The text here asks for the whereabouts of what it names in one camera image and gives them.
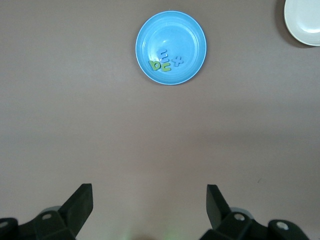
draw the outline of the gray tabletop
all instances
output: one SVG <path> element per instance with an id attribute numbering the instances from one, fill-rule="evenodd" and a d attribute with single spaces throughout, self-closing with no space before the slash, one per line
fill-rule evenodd
<path id="1" fill-rule="evenodd" d="M 0 2 L 0 218 L 33 219 L 92 183 L 79 240 L 196 240 L 207 184 L 266 225 L 320 238 L 320 48 L 284 0 Z M 195 18 L 207 55 L 160 85 L 135 41 L 156 13 Z"/>

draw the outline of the silver bolt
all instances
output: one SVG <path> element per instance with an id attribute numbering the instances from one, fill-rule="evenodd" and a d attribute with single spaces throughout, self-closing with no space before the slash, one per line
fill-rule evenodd
<path id="1" fill-rule="evenodd" d="M 0 228 L 4 228 L 5 226 L 7 226 L 9 223 L 7 221 L 4 221 L 2 223 L 0 223 Z"/>
<path id="2" fill-rule="evenodd" d="M 236 213 L 236 214 L 234 215 L 234 218 L 237 219 L 238 221 L 244 221 L 244 220 L 246 220 L 246 218 L 245 218 L 242 214 L 240 214 L 240 213 Z"/>
<path id="3" fill-rule="evenodd" d="M 285 223 L 282 222 L 282 221 L 278 221 L 278 222 L 276 223 L 276 226 L 277 226 L 278 228 L 282 229 L 282 230 L 289 230 L 288 225 L 285 224 Z"/>
<path id="4" fill-rule="evenodd" d="M 49 218 L 51 218 L 51 217 L 52 217 L 51 214 L 46 214 L 46 215 L 43 215 L 43 216 L 42 216 L 42 220 L 46 220 L 46 219 L 49 219 Z"/>

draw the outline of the white plate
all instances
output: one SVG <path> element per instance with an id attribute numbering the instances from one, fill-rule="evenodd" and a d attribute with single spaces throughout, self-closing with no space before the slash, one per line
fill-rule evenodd
<path id="1" fill-rule="evenodd" d="M 286 0 L 284 21 L 298 41 L 320 46 L 320 0 Z"/>

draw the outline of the plate rim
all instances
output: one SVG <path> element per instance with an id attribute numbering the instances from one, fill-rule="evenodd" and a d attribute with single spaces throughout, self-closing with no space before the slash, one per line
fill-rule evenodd
<path id="1" fill-rule="evenodd" d="M 285 23 L 285 26 L 286 28 L 288 29 L 288 31 L 290 32 L 290 34 L 296 39 L 298 40 L 299 42 L 305 44 L 305 45 L 309 45 L 309 46 L 314 46 L 314 47 L 319 47 L 320 46 L 320 42 L 319 44 L 313 44 L 313 43 L 308 43 L 308 41 L 304 41 L 303 39 L 299 38 L 298 36 L 296 36 L 296 34 L 292 31 L 291 27 L 289 26 L 288 24 L 288 2 L 294 2 L 296 0 L 285 0 L 285 3 L 284 3 L 284 10 L 283 10 L 283 15 L 284 15 L 284 23 Z"/>
<path id="2" fill-rule="evenodd" d="M 138 51 L 137 51 L 137 46 L 138 46 L 138 39 L 139 39 L 139 36 L 140 36 L 140 33 L 141 31 L 143 30 L 144 26 L 149 22 L 151 21 L 153 18 L 155 18 L 156 16 L 158 15 L 161 15 L 161 14 L 165 14 L 165 13 L 179 13 L 179 14 L 182 14 L 182 15 L 185 15 L 187 16 L 188 18 L 190 18 L 191 20 L 193 20 L 196 25 L 199 27 L 199 29 L 201 30 L 201 33 L 203 35 L 203 40 L 204 40 L 204 55 L 203 55 L 203 59 L 201 61 L 201 64 L 199 65 L 199 68 L 195 71 L 195 73 L 190 76 L 189 78 L 183 80 L 183 81 L 179 81 L 179 82 L 176 82 L 176 83 L 165 83 L 165 82 L 161 82 L 161 81 L 158 81 L 156 79 L 154 79 L 153 77 L 151 77 L 149 74 L 147 74 L 145 72 L 145 70 L 142 68 L 141 64 L 140 64 L 140 61 L 138 59 Z M 206 39 L 206 35 L 205 35 L 205 32 L 204 30 L 202 29 L 201 25 L 190 15 L 188 15 L 187 13 L 185 12 L 182 12 L 182 11 L 178 11 L 178 10 L 166 10 L 166 11 L 161 11 L 161 12 L 158 12 L 156 13 L 155 15 L 152 15 L 150 18 L 148 18 L 148 20 L 145 21 L 145 23 L 141 26 L 138 34 L 137 34 L 137 37 L 136 37 L 136 41 L 135 41 L 135 57 L 136 57 L 136 60 L 139 64 L 139 67 L 140 69 L 143 71 L 143 73 L 148 77 L 150 78 L 151 80 L 155 81 L 156 83 L 159 83 L 159 84 L 163 84 L 163 85 L 179 85 L 179 84 L 182 84 L 182 83 L 185 83 L 187 82 L 188 80 L 190 80 L 191 78 L 193 78 L 199 71 L 200 69 L 202 68 L 204 62 L 205 62 L 205 59 L 206 59 L 206 56 L 207 56 L 207 39 Z"/>

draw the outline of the plate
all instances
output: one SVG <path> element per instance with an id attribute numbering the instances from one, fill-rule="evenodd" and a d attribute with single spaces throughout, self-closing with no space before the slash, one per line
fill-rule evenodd
<path id="1" fill-rule="evenodd" d="M 152 80 L 177 85 L 191 79 L 202 67 L 207 42 L 201 26 L 180 11 L 163 11 L 149 18 L 140 29 L 136 59 Z"/>
<path id="2" fill-rule="evenodd" d="M 298 41 L 320 46 L 320 0 L 286 0 L 284 21 Z"/>

